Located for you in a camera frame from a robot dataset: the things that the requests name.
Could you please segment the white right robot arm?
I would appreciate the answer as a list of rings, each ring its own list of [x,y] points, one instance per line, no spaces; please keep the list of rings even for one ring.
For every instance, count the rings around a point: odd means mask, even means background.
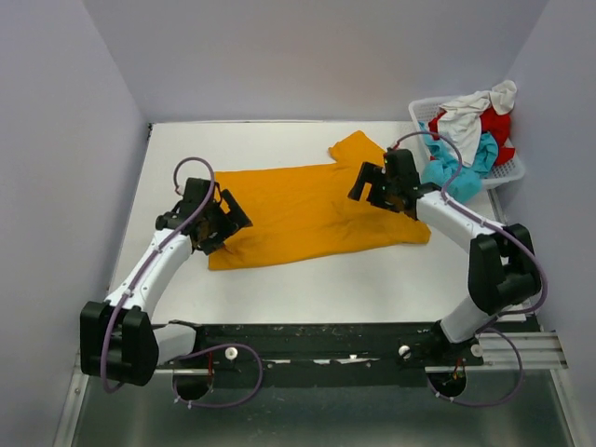
[[[366,185],[371,205],[430,224],[468,255],[467,296],[431,329],[427,349],[435,362],[452,363],[480,329],[542,290],[529,230],[485,219],[438,185],[422,183],[409,150],[385,153],[381,166],[364,162],[348,197],[359,201]]]

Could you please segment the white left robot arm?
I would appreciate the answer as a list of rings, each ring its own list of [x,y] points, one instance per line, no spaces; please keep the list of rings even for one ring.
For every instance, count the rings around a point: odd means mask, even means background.
[[[141,260],[102,302],[80,313],[80,365],[89,376],[144,386],[156,368],[177,359],[187,368],[206,357],[205,343],[189,323],[153,325],[160,298],[180,267],[196,252],[210,255],[251,220],[229,190],[190,178],[181,200],[156,218]]]

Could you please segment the yellow t shirt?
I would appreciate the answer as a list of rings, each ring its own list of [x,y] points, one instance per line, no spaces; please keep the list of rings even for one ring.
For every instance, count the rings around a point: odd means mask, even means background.
[[[217,182],[232,193],[252,225],[210,255],[209,269],[265,267],[427,244],[431,231],[425,223],[348,197],[361,164],[379,165],[384,153],[356,131],[330,148],[331,164],[217,172]]]

